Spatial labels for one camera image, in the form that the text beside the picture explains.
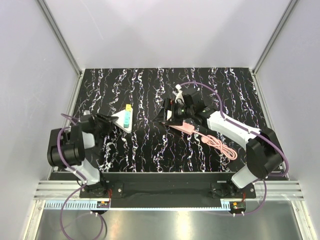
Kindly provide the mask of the white triangular socket adapter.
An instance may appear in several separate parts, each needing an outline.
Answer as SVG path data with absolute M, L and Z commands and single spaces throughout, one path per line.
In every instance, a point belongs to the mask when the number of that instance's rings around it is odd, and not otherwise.
M 117 116 L 119 119 L 116 121 L 115 125 L 123 130 L 125 133 L 130 134 L 133 128 L 133 110 L 131 110 L 131 118 L 130 118 L 130 125 L 129 128 L 124 128 L 124 118 L 125 118 L 125 109 L 113 114 L 112 116 Z

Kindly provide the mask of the dark teal dual USB charger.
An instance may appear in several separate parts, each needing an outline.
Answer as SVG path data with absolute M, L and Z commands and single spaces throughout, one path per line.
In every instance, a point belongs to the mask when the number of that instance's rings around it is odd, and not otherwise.
M 130 122 L 131 122 L 130 118 L 128 118 L 128 117 L 124 118 L 124 120 L 123 120 L 123 127 L 124 127 L 125 129 L 129 128 Z

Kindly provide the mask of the light teal USB-C charger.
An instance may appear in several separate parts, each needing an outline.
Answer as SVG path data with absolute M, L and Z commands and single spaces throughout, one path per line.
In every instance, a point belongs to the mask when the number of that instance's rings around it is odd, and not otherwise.
M 124 111 L 124 118 L 125 119 L 130 119 L 131 118 L 131 115 L 132 115 L 132 112 L 129 111 L 129 110 L 125 110 Z

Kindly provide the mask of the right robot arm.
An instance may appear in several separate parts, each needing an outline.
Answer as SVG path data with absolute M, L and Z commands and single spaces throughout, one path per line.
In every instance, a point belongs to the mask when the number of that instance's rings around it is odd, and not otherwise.
M 175 98 L 165 98 L 155 122 L 177 129 L 188 135 L 196 133 L 187 123 L 193 120 L 199 126 L 220 133 L 240 145 L 246 152 L 246 165 L 238 170 L 220 189 L 212 192 L 220 197 L 239 198 L 245 187 L 257 180 L 264 180 L 285 161 L 276 133 L 241 123 L 221 112 L 213 105 L 206 105 L 199 91 L 183 92 L 176 86 Z

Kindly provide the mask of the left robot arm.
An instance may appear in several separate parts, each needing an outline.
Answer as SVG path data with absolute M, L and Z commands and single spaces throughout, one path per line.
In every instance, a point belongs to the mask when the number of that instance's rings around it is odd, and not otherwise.
M 64 113 L 62 116 L 71 125 L 51 130 L 47 148 L 49 165 L 74 174 L 82 192 L 97 198 L 111 197 L 110 184 L 87 160 L 86 150 L 100 150 L 119 118 L 99 113 L 89 113 L 81 118 Z

